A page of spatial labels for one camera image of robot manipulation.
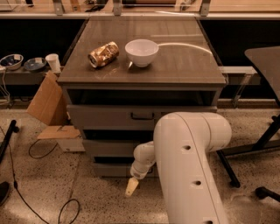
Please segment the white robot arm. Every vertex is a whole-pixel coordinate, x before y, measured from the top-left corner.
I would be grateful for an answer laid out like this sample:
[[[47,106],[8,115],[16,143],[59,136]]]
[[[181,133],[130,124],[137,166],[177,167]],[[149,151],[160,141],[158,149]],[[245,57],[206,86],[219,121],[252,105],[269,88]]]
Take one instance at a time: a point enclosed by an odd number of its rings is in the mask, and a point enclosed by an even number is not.
[[[153,140],[134,149],[125,194],[157,167],[170,224],[228,224],[207,154],[225,148],[228,121],[215,113],[175,112],[159,119]]]

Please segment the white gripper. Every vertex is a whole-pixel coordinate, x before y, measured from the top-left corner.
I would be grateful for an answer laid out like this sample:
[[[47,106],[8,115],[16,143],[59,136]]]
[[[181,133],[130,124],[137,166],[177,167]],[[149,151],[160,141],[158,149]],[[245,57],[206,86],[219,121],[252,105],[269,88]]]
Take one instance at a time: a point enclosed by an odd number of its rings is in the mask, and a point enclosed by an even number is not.
[[[144,179],[151,167],[155,164],[155,161],[137,161],[135,160],[130,168],[130,174],[133,178],[130,178],[125,190],[125,196],[130,197],[137,189],[140,179]]]

